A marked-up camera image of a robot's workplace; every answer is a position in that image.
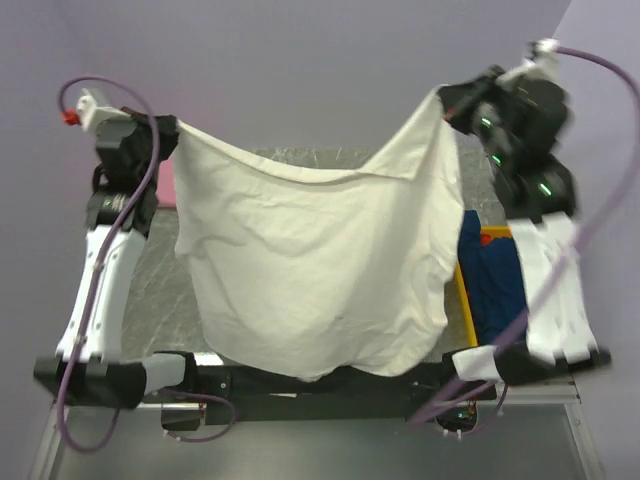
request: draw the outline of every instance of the yellow bin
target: yellow bin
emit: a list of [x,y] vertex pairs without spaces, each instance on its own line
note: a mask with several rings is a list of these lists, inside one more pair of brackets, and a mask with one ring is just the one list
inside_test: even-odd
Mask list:
[[[509,230],[509,227],[482,227],[481,232],[491,238],[511,237],[511,230]],[[476,337],[476,329],[473,326],[473,317],[471,316],[471,307],[469,307],[467,288],[464,285],[462,270],[460,270],[459,263],[456,265],[456,271],[453,278],[456,284],[456,289],[458,290],[458,297],[460,298],[460,308],[464,319],[464,329],[467,332],[467,341],[469,342],[470,347],[477,347],[478,338]]]

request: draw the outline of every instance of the blue fabric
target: blue fabric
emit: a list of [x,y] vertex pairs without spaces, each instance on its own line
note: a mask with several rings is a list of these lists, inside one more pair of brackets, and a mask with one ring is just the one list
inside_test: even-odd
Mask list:
[[469,292],[478,343],[491,343],[526,306],[520,260],[511,238],[482,246],[475,210],[465,212],[458,242],[458,261]]

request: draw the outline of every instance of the gray marble table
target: gray marble table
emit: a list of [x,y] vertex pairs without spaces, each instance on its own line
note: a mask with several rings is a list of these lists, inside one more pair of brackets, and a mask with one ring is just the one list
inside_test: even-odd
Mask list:
[[[293,165],[311,168],[355,168],[371,155],[367,148],[261,149],[256,153]],[[465,207],[480,213],[485,225],[502,225],[504,218],[490,183],[490,170],[482,150],[460,152]],[[174,257],[178,216],[173,210],[157,212],[146,249],[137,265],[122,332],[123,356],[139,358],[156,350],[207,352],[196,300],[187,272]],[[449,327],[433,350],[434,359],[466,345],[462,315],[452,284],[446,290]]]

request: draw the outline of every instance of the gray wall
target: gray wall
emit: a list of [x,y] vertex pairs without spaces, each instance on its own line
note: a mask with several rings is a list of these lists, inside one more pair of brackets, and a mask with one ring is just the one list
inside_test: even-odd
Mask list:
[[32,378],[66,325],[83,251],[83,210],[94,157],[65,128],[57,87],[82,72],[79,54],[45,0],[0,7],[0,476],[25,478],[50,398]]
[[569,0],[55,0],[92,68],[250,147],[378,146],[439,83],[518,62]]
[[[556,32],[566,46],[604,56],[640,79],[637,0],[574,0]],[[565,59],[564,86],[573,97],[575,125],[560,158],[576,174],[589,216],[620,178],[637,125],[628,91],[606,70]],[[583,258],[587,313],[614,355],[614,368],[579,380],[589,425],[608,477],[640,475],[640,185],[611,217]]]
[[23,478],[48,398],[31,380],[71,312],[91,142],[57,86],[91,69],[243,147],[381,145],[427,90],[519,61],[569,0],[5,0],[0,9],[0,423]]

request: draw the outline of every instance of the pink cloth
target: pink cloth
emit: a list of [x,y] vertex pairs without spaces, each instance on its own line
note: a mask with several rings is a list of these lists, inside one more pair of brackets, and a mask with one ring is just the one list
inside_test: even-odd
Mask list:
[[171,159],[160,164],[157,195],[161,208],[176,208],[176,189],[173,186]]

